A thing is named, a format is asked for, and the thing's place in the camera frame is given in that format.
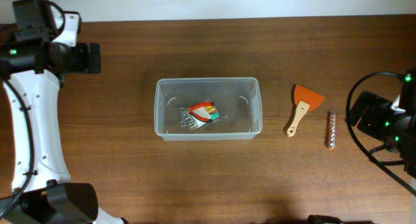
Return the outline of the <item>red handled pliers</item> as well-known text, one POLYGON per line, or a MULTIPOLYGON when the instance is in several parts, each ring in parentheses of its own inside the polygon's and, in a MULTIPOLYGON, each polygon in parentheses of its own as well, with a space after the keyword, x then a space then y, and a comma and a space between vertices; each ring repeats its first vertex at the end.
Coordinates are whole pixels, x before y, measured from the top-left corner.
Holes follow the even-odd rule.
POLYGON ((215 108, 214 103, 210 101, 189 107, 188 113, 204 123, 212 123, 215 119, 219 118, 218 110, 215 108))

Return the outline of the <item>clear pack of coloured bits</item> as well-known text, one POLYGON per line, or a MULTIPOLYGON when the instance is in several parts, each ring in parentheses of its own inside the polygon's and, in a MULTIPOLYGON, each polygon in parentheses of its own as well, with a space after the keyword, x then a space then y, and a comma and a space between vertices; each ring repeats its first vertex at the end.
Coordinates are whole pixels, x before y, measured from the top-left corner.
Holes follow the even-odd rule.
POLYGON ((194 106, 179 109, 181 126, 195 131, 220 119, 220 112, 210 100, 205 100, 194 106))

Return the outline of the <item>clear plastic storage box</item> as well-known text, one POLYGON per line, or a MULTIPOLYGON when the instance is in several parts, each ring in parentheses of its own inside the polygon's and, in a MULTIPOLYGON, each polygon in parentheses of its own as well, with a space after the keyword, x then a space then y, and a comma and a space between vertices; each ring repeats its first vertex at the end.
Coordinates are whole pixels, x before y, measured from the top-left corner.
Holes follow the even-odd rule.
POLYGON ((155 133, 165 141, 251 140, 263 130, 254 77, 161 79, 155 133))

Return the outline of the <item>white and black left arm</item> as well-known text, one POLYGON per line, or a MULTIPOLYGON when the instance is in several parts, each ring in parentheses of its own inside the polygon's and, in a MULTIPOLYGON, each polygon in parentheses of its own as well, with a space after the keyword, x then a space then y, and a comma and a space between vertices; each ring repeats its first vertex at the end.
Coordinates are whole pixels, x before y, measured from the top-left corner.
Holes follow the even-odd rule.
POLYGON ((1 80, 14 134, 10 223, 123 223, 99 207, 94 187, 72 182, 64 160, 58 95, 69 73, 101 71, 98 44, 79 43, 82 19, 48 0, 14 1, 17 31, 1 46, 1 80))

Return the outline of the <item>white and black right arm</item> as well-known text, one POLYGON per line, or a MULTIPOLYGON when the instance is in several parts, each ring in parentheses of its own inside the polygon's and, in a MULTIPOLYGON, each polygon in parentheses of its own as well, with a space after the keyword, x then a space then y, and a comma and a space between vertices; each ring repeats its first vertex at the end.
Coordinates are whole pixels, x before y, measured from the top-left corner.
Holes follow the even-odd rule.
POLYGON ((399 185, 415 194, 415 188, 392 172, 389 166, 404 166, 404 171, 415 178, 415 69, 403 74, 380 71, 370 73, 358 80, 348 93, 345 123, 348 132, 364 155, 399 185), (352 96, 365 80, 388 75, 402 83, 396 102, 391 102, 374 93, 361 92, 352 105, 352 96), (370 150, 357 138, 353 128, 381 141, 381 146, 370 150))

